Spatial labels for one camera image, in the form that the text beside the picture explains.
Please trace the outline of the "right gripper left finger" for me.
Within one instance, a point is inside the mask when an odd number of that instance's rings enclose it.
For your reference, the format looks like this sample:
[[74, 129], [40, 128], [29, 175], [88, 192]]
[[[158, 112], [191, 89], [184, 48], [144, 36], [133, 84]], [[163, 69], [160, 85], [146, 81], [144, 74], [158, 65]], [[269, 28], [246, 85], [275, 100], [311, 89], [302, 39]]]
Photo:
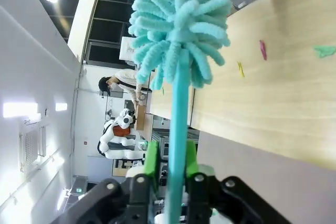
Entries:
[[159, 144], [150, 142], [144, 165], [129, 169], [124, 182], [101, 181], [52, 223], [154, 223], [159, 168]]

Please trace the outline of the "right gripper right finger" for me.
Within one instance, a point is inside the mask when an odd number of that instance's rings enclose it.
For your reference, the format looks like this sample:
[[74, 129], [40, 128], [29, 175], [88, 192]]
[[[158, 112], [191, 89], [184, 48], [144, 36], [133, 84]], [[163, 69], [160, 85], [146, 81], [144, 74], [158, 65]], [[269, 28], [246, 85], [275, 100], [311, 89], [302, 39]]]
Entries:
[[211, 166], [198, 164], [193, 141], [186, 145], [187, 223], [210, 223], [215, 211], [231, 223], [286, 223], [287, 219], [239, 177], [218, 180]]

